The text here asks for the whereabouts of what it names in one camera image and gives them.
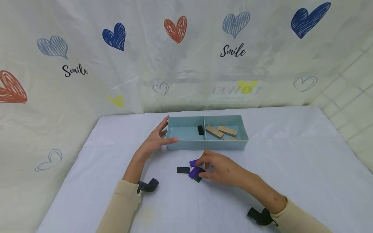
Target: heart outline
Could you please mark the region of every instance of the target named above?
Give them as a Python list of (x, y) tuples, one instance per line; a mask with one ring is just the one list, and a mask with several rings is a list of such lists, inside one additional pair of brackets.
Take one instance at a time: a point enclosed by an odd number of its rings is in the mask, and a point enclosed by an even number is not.
[(242, 94), (249, 94), (258, 85), (258, 81), (257, 80), (252, 80), (252, 81), (247, 83), (247, 82), (241, 80), (241, 81), (238, 81), (237, 85), (239, 87), (239, 91)]
[[(155, 88), (154, 87), (158, 87), (159, 88), (159, 90), (161, 90), (161, 86), (163, 86), (163, 85), (165, 85), (166, 86), (166, 91), (164, 92), (164, 94), (162, 94), (162, 93), (159, 93), (158, 91), (156, 91), (155, 90)], [(156, 85), (156, 84), (154, 84), (153, 86), (151, 86), (151, 88), (153, 89), (153, 91), (154, 92), (156, 92), (156, 93), (158, 93), (158, 94), (160, 94), (160, 95), (166, 95), (167, 94), (167, 92), (168, 92), (168, 84), (166, 83), (166, 82), (162, 82), (160, 85)]]
[[(306, 89), (304, 89), (303, 91), (301, 91), (301, 90), (299, 90), (299, 88), (297, 88), (297, 86), (296, 86), (296, 82), (297, 82), (299, 79), (302, 80), (302, 83), (301, 83), (301, 84), (305, 83), (308, 79), (312, 80), (312, 83), (311, 83), (311, 85), (309, 85)], [(300, 92), (308, 91), (309, 89), (313, 88), (316, 84), (317, 84), (317, 77), (315, 77), (315, 76), (310, 76), (310, 77), (306, 78), (305, 80), (303, 80), (302, 77), (299, 77), (299, 78), (296, 78), (296, 79), (294, 80), (294, 82), (293, 82), (294, 87), (295, 87), (298, 91), (300, 91)]]
[(6, 70), (0, 71), (0, 103), (23, 103), (27, 102), (27, 94), (17, 78)]
[(228, 14), (223, 20), (223, 31), (231, 34), (236, 39), (238, 33), (249, 23), (250, 13), (245, 11), (237, 17), (234, 14)]
[(185, 15), (181, 16), (175, 26), (175, 24), (170, 19), (164, 20), (164, 29), (171, 39), (173, 39), (177, 44), (181, 43), (184, 39), (185, 33), (187, 32), (188, 21)]
[(113, 99), (113, 98), (111, 98), (111, 97), (109, 97), (109, 96), (106, 96), (106, 98), (107, 98), (110, 102), (112, 102), (113, 104), (115, 104), (115, 105), (118, 106), (118, 107), (123, 107), (123, 106), (124, 106), (124, 98), (123, 98), (122, 95), (117, 95), (117, 96), (115, 97), (115, 99)]
[[(54, 153), (56, 153), (56, 154), (58, 155), (60, 161), (58, 161), (57, 164), (55, 164), (55, 165), (53, 165), (53, 166), (51, 166), (51, 167), (40, 168), (41, 166), (43, 166), (43, 165), (45, 165), (45, 164), (53, 163), (53, 161), (52, 161), (52, 155), (53, 155)], [(51, 151), (49, 152), (49, 155), (48, 155), (48, 162), (44, 162), (44, 163), (40, 164), (39, 166), (37, 166), (37, 167), (35, 168), (35, 171), (45, 171), (45, 170), (48, 170), (48, 169), (50, 169), (50, 168), (52, 168), (52, 167), (57, 166), (61, 161), (62, 161), (62, 152), (61, 152), (59, 149), (53, 149), (53, 150), (51, 150)]]
[(109, 29), (102, 30), (102, 38), (105, 43), (113, 48), (124, 51), (124, 41), (126, 40), (126, 29), (120, 22), (114, 26), (113, 32)]
[(291, 20), (291, 28), (295, 34), (302, 39), (324, 17), (331, 5), (331, 2), (323, 3), (310, 14), (305, 8), (297, 10)]
[(36, 44), (42, 54), (47, 56), (61, 56), (68, 60), (68, 45), (61, 37), (54, 35), (49, 40), (40, 38)]

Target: left hand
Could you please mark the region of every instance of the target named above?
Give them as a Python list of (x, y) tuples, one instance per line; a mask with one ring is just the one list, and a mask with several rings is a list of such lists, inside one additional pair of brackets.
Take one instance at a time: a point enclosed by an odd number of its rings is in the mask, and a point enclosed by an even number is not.
[(170, 116), (166, 116), (136, 151), (136, 154), (141, 156), (142, 159), (150, 158), (151, 154), (162, 145), (175, 143), (179, 140), (178, 138), (162, 138), (167, 133), (167, 130), (163, 131), (163, 129), (168, 125), (169, 118)]

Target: light blue box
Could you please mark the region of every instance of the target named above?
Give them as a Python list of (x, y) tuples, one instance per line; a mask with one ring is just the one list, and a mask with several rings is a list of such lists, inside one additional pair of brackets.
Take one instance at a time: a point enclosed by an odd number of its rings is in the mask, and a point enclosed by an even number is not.
[[(198, 134), (198, 126), (202, 125), (204, 134)], [(219, 125), (237, 130), (237, 137), (224, 134), (222, 139), (206, 132), (205, 127), (218, 128)], [(169, 150), (239, 150), (245, 149), (249, 140), (241, 115), (228, 116), (193, 116), (170, 117), (166, 138), (179, 138), (177, 143), (167, 144)], [(224, 139), (240, 138), (236, 141)]]

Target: sleeve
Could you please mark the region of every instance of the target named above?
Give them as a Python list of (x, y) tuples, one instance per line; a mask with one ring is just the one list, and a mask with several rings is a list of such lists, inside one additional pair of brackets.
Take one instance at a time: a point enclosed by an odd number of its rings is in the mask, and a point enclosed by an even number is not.
[(96, 233), (127, 233), (132, 216), (141, 202), (138, 185), (120, 180)]
[(327, 227), (288, 199), (280, 213), (271, 214), (282, 233), (332, 233)]

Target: red heart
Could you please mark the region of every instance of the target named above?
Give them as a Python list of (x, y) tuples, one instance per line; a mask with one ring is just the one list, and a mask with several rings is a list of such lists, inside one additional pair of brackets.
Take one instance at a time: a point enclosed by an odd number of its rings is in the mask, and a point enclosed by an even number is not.
[(0, 103), (27, 102), (26, 92), (13, 74), (6, 70), (0, 71), (0, 81), (5, 87), (0, 87)]
[(180, 17), (177, 26), (171, 20), (166, 19), (164, 21), (164, 28), (171, 39), (176, 41), (177, 44), (181, 43), (187, 31), (187, 18), (185, 16)]

